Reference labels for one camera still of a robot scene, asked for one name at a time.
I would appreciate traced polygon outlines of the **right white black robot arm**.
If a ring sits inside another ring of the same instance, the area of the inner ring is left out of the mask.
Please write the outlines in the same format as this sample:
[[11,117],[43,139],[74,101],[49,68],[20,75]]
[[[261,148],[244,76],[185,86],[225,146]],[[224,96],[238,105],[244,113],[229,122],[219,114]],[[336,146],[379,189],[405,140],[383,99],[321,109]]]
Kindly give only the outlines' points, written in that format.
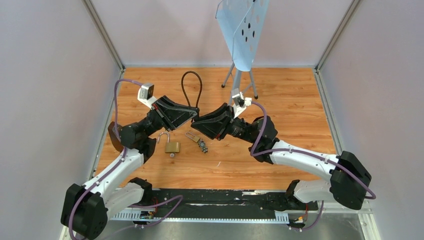
[[336,201],[342,206],[360,210],[364,200],[377,195],[370,189],[371,174],[349,151],[341,154],[322,153],[301,148],[277,138],[278,131],[265,108],[262,116],[251,123],[238,116],[235,105],[224,103],[217,110],[197,117],[191,127],[210,139],[232,136],[251,143],[249,154],[260,163],[289,166],[319,177],[318,180],[294,180],[287,188],[286,204],[298,209],[313,201]]

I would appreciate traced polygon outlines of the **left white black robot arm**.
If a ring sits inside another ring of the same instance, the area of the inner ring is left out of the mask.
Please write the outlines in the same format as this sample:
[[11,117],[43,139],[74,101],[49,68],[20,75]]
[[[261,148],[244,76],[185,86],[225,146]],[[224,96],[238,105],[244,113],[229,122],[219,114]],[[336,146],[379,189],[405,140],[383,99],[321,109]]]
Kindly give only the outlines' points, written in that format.
[[72,184],[65,193],[60,222],[68,228],[72,240],[94,240],[108,221],[127,207],[153,202],[152,184],[134,177],[120,184],[143,166],[154,154],[153,135],[165,129],[174,131],[199,115],[199,108],[170,100],[166,95],[138,97],[148,108],[146,116],[134,123],[118,126],[119,155],[99,174],[83,184]]

